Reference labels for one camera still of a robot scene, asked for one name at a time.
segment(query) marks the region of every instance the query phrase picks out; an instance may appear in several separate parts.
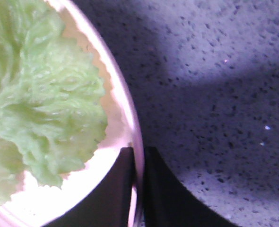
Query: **lettuce leaf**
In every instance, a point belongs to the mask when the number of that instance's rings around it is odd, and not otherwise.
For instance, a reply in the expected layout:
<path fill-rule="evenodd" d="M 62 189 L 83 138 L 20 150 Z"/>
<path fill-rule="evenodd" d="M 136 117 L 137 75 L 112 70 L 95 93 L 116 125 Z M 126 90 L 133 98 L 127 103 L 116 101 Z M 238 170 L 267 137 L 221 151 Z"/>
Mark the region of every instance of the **lettuce leaf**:
<path fill-rule="evenodd" d="M 0 0 L 0 157 L 18 163 L 0 162 L 0 188 L 23 169 L 61 187 L 105 138 L 103 80 L 64 28 L 42 0 Z"/>

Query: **countertop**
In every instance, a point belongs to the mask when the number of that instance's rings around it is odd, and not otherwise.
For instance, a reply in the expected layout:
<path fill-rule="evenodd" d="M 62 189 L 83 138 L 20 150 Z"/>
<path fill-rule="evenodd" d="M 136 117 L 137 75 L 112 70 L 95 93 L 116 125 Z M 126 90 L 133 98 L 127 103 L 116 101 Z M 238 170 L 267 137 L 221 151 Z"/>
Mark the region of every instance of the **countertop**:
<path fill-rule="evenodd" d="M 74 2 L 125 76 L 144 144 L 221 216 L 279 227 L 279 0 Z"/>

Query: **white bowl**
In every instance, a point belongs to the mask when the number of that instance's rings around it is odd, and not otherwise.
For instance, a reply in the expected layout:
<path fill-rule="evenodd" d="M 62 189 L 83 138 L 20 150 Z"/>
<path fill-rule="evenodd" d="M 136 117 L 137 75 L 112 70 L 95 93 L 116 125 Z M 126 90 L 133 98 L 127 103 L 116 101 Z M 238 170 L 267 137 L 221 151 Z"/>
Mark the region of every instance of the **white bowl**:
<path fill-rule="evenodd" d="M 62 189 L 39 187 L 25 172 L 23 190 L 0 207 L 0 227 L 40 227 L 74 207 L 85 198 L 108 173 L 122 147 L 132 146 L 135 154 L 137 182 L 132 189 L 128 226 L 137 226 L 141 215 L 144 168 L 140 126 L 132 98 L 112 54 L 94 26 L 70 0 L 47 0 L 66 23 L 64 35 L 77 38 L 84 50 L 94 53 L 94 65 L 105 80 L 106 95 L 101 102 L 108 117 L 106 138 L 99 144 L 86 168 L 64 179 Z"/>

